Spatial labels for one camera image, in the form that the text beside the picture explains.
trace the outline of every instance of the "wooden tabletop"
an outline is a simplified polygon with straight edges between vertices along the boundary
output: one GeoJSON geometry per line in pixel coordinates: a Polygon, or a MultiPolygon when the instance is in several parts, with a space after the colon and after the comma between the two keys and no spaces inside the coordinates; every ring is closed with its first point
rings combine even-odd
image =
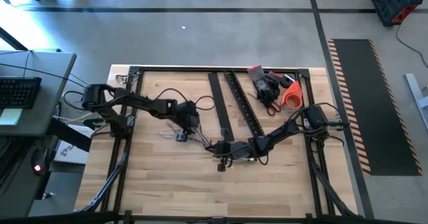
{"type": "MultiPolygon", "coordinates": [[[[113,65],[108,84],[123,87],[116,74],[127,74],[129,66],[113,65]]],[[[310,68],[315,103],[332,103],[326,70],[310,68]]],[[[251,133],[239,111],[223,74],[219,80],[235,141],[246,140],[251,133]]],[[[255,92],[247,74],[237,74],[247,93],[255,92]]],[[[211,95],[207,73],[145,72],[142,96],[156,97],[165,88],[176,88],[188,100],[211,95]]],[[[263,105],[247,95],[265,133],[281,126],[290,112],[281,111],[268,116],[263,105]]],[[[182,98],[175,92],[165,92],[162,98],[182,98]]],[[[209,108],[210,99],[203,99],[198,107],[209,108]]],[[[323,107],[328,118],[335,118],[334,109],[323,107]]],[[[221,138],[215,109],[202,111],[203,133],[215,143],[221,138]]],[[[120,211],[132,210],[133,215],[213,216],[224,217],[304,217],[315,214],[310,184],[306,147],[302,135],[296,135],[275,145],[269,164],[234,163],[224,173],[217,172],[219,160],[194,140],[175,142],[166,120],[158,120],[147,112],[137,112],[132,146],[124,183],[120,211]]],[[[97,136],[92,141],[88,162],[76,200],[75,209],[82,209],[100,190],[106,180],[114,139],[97,136]]],[[[356,213],[354,193],[342,143],[328,139],[324,152],[330,183],[356,213]]],[[[322,185],[320,195],[323,210],[327,210],[322,185]]],[[[112,209],[116,185],[112,188],[109,209],[112,209]]]]}

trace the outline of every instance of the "small black device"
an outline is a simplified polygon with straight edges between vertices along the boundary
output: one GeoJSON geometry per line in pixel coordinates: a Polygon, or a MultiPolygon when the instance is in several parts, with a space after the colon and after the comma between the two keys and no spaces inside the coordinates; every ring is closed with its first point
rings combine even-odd
{"type": "Polygon", "coordinates": [[[39,77],[0,77],[0,108],[33,108],[40,82],[39,77]]]}
{"type": "Polygon", "coordinates": [[[40,177],[49,169],[49,156],[47,147],[37,147],[31,155],[31,169],[40,177]]]}

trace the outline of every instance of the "gray desk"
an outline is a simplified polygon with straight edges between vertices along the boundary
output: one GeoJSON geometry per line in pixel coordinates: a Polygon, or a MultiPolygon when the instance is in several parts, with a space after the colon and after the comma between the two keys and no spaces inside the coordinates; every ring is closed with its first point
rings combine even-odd
{"type": "MultiPolygon", "coordinates": [[[[0,55],[0,63],[25,66],[27,51],[0,55]]],[[[76,55],[74,53],[32,52],[27,68],[68,78],[76,55]]],[[[0,66],[0,76],[22,76],[24,70],[0,66]]],[[[17,126],[0,126],[0,135],[44,136],[66,85],[66,80],[27,70],[25,76],[40,77],[40,91],[31,110],[23,110],[17,126]]]]}

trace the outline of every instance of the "scissors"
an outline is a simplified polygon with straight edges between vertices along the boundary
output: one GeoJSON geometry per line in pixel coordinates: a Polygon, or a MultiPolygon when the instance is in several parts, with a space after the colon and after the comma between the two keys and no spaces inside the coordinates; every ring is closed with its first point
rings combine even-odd
{"type": "MultiPolygon", "coordinates": [[[[257,99],[257,96],[255,94],[251,92],[248,92],[248,94],[250,96],[253,96],[255,99],[257,99]]],[[[270,116],[275,116],[276,113],[281,112],[281,106],[277,102],[273,101],[271,103],[271,106],[266,107],[266,111],[267,111],[267,114],[269,114],[270,116]]]]}

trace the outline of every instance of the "table leg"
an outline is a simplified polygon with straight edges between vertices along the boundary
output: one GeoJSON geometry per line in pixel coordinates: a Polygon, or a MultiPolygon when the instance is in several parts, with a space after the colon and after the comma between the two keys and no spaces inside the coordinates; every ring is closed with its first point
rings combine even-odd
{"type": "Polygon", "coordinates": [[[89,152],[91,147],[91,139],[78,131],[68,127],[67,124],[52,118],[46,134],[57,136],[60,140],[64,140],[74,145],[75,147],[89,152]]]}

